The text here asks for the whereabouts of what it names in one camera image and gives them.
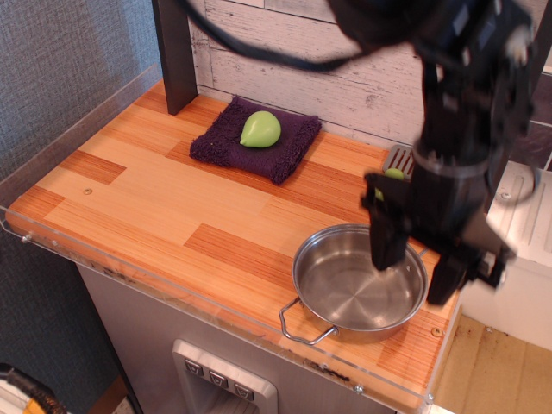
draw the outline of gray fabric wall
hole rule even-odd
[[[0,1],[0,181],[159,62],[150,0]],[[76,267],[0,230],[0,361],[87,412],[119,374]]]

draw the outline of green pear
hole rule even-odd
[[[385,172],[384,172],[384,175],[386,177],[389,177],[391,179],[398,179],[400,181],[404,180],[405,179],[405,173],[402,172],[401,170],[399,170],[398,168],[388,168]],[[383,193],[376,188],[376,198],[379,200],[379,201],[383,201]]]
[[[244,147],[266,148],[274,145],[281,133],[282,127],[276,116],[260,110],[245,121],[240,143]]]

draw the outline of black post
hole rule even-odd
[[[152,0],[168,113],[176,115],[198,95],[186,13],[176,0]]]

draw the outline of black cable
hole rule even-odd
[[[55,398],[52,390],[11,365],[0,363],[0,380],[33,399],[46,414],[67,413],[67,409]]]
[[[303,58],[292,56],[290,54],[276,52],[274,50],[269,50],[245,43],[244,41],[235,38],[231,34],[226,33],[224,30],[203,17],[188,2],[188,0],[177,0],[177,4],[190,17],[190,20],[194,22],[196,26],[198,26],[201,31],[206,33],[213,41],[223,47],[226,47],[228,50],[247,58],[262,60],[268,63],[276,63],[279,65],[289,66],[308,72],[330,72],[340,66],[345,65],[351,60],[356,60],[369,55],[369,53],[360,52],[345,58],[331,58],[329,60],[318,62],[305,60]]]

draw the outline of stainless steel pot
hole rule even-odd
[[[308,345],[331,334],[351,342],[382,341],[416,314],[428,292],[425,267],[410,246],[396,266],[382,272],[373,266],[365,224],[337,225],[309,237],[295,255],[292,277],[299,297],[279,313],[282,332]],[[285,312],[299,301],[331,328],[311,341],[291,335]]]

